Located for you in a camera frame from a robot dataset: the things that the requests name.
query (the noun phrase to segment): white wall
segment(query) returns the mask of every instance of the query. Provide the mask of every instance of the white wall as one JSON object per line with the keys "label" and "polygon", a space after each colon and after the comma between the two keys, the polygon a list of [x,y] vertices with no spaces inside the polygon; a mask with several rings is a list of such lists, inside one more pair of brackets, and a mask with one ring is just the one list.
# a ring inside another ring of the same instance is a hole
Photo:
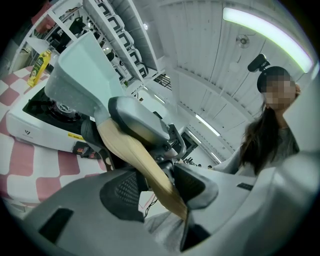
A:
{"label": "white wall", "polygon": [[203,168],[207,168],[208,166],[214,167],[217,165],[200,146],[197,146],[186,158],[193,158],[192,161],[196,165],[201,164]]}
{"label": "white wall", "polygon": [[138,97],[139,99],[143,98],[142,105],[148,110],[151,112],[157,111],[162,116],[163,122],[167,125],[174,124],[180,134],[186,129],[188,120],[179,115],[170,104],[161,103],[150,89],[149,91],[142,89],[139,91]]}

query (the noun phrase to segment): gray shirt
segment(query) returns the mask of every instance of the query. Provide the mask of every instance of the gray shirt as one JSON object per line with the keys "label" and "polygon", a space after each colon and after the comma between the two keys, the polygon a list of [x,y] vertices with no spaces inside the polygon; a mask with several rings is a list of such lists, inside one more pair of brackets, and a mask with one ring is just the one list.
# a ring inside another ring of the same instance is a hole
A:
{"label": "gray shirt", "polygon": [[[271,154],[265,168],[276,167],[286,157],[293,155],[295,139],[289,128],[279,130],[278,149],[274,159]],[[239,168],[240,148],[226,161],[213,167],[213,170],[236,174],[243,176],[255,177],[254,168],[250,163]],[[150,232],[154,240],[164,246],[169,252],[179,254],[180,243],[183,236],[185,223],[182,219],[171,212],[165,212],[159,215],[147,218],[144,222],[144,227]]]}

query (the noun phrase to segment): woman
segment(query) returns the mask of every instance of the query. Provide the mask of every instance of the woman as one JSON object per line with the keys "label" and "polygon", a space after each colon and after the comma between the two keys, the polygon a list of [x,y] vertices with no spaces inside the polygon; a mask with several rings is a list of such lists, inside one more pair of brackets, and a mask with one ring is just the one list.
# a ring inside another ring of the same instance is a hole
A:
{"label": "woman", "polygon": [[[250,123],[241,147],[226,161],[213,167],[229,174],[257,176],[299,151],[283,113],[300,94],[300,88],[282,67],[265,69],[257,80],[263,97],[261,116]],[[168,251],[178,253],[184,222],[170,212],[145,220],[145,227]]]}
{"label": "woman", "polygon": [[255,177],[299,151],[283,114],[300,94],[300,87],[288,71],[273,66],[262,71],[257,89],[263,97],[260,117],[246,127],[241,147],[215,166],[215,171]]}

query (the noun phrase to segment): portable gas stove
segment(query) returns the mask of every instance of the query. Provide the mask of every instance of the portable gas stove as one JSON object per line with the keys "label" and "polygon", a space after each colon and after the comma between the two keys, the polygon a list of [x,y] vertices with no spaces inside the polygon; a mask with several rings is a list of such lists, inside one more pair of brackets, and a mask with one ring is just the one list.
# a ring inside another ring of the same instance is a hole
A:
{"label": "portable gas stove", "polygon": [[99,158],[81,136],[81,125],[90,117],[46,96],[46,83],[40,82],[7,113],[8,132],[23,142]]}

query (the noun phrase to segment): table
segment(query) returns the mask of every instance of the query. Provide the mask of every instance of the table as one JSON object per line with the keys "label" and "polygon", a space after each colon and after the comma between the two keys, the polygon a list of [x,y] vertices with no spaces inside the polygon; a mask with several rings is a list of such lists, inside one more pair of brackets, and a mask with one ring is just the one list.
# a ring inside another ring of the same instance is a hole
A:
{"label": "table", "polygon": [[[17,207],[35,207],[68,183],[107,171],[100,159],[23,143],[8,133],[6,113],[32,90],[27,85],[32,68],[28,66],[0,80],[0,196]],[[49,76],[44,72],[40,80]],[[153,196],[153,192],[141,194],[140,211],[144,212]]]}

